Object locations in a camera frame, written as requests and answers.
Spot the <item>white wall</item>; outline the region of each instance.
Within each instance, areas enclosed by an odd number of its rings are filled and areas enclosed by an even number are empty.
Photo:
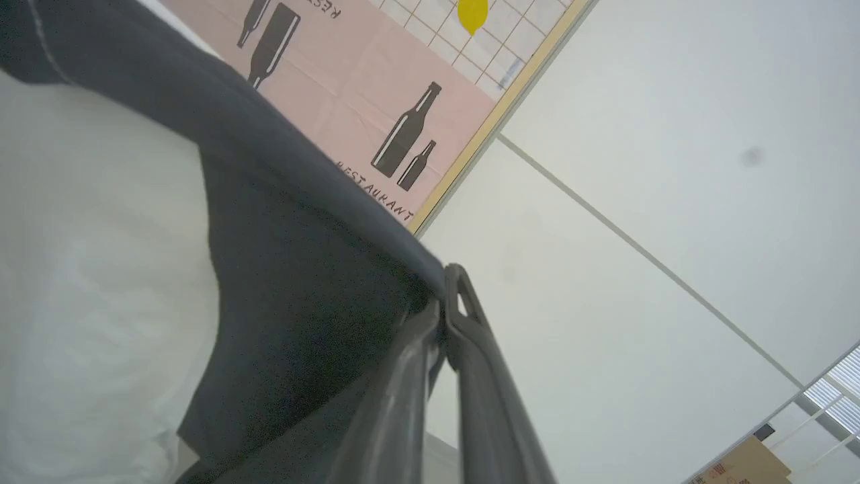
[[[785,407],[771,420],[775,432],[765,440],[765,445],[774,446],[808,418],[809,414],[795,404]],[[860,457],[845,447],[808,472],[796,473],[838,443],[824,427],[810,422],[784,444],[778,445],[774,454],[795,471],[790,477],[793,484],[855,484],[860,479]]]
[[[681,482],[797,391],[498,140],[422,240],[469,271],[559,482]],[[452,445],[456,392],[427,423]]]
[[[599,0],[503,133],[809,384],[860,340],[858,18]]]
[[[432,435],[427,435],[424,440],[424,460],[421,465],[421,484],[459,484],[461,481],[457,449]]]
[[[681,482],[860,339],[858,14],[599,0],[423,235],[560,482]]]

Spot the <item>poster border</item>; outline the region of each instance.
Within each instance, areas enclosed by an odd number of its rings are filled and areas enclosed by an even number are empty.
[[[493,110],[490,111],[487,118],[472,136],[466,147],[454,160],[451,168],[445,172],[439,184],[433,188],[430,195],[421,204],[421,207],[415,212],[415,216],[407,225],[409,231],[413,234],[420,234],[433,221],[435,215],[444,205],[443,201],[446,195],[449,195],[454,188],[455,183],[461,176],[464,176],[468,171],[470,164],[478,158],[485,147],[487,140],[495,133],[496,128],[501,123],[506,114],[514,107],[514,103],[520,98],[520,95],[527,94],[527,87],[530,85],[538,70],[544,65],[544,61],[559,47],[562,41],[567,37],[567,33],[574,26],[574,23],[581,17],[581,14],[586,10],[586,6],[594,3],[595,0],[574,0],[570,6],[564,11],[562,17],[556,25],[550,30],[546,39],[541,43],[540,47],[525,66],[519,75],[511,83],[511,87],[505,91],[501,99],[495,104]]]

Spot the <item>cardboard box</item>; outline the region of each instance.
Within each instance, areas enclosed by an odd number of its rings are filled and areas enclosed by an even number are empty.
[[[786,467],[757,438],[738,444],[690,484],[790,484]]]

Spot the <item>black bottle silhouette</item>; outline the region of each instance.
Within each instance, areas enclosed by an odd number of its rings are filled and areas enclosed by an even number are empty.
[[[394,123],[391,132],[385,137],[385,142],[379,147],[379,151],[371,161],[371,165],[383,175],[391,178],[403,158],[412,149],[412,145],[415,144],[415,140],[418,139],[418,135],[424,129],[424,118],[427,117],[427,111],[430,110],[430,106],[433,105],[433,101],[441,91],[442,88],[438,84],[430,83],[424,96],[421,96],[415,107],[403,113]]]
[[[271,1],[272,0],[251,1],[251,6],[248,8],[248,14],[245,15],[245,24],[242,27],[242,35],[236,43],[237,46],[244,47],[245,41],[248,40],[248,36],[251,35],[251,32],[254,32],[254,29],[260,26],[260,20],[262,20],[263,14],[266,13],[266,8],[268,8],[269,2]]]
[[[400,176],[400,179],[397,180],[397,184],[400,185],[400,188],[409,191],[412,188],[415,180],[418,179],[418,176],[424,171],[424,168],[427,167],[427,159],[430,158],[430,152],[433,150],[433,147],[436,146],[436,142],[430,140],[427,143],[427,147],[424,148],[424,151],[421,152],[415,158],[412,158],[412,161],[409,163],[409,166],[406,167],[406,171]]]
[[[284,53],[301,20],[302,17],[283,3],[278,3],[275,7],[272,18],[266,30],[263,31],[260,42],[257,43],[257,48],[251,54],[251,73],[248,75],[248,82],[254,86],[254,89],[257,89],[278,66],[280,56]]]

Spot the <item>pink poster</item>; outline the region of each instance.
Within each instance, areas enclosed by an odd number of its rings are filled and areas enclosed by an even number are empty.
[[[164,4],[403,224],[495,105],[367,0]]]

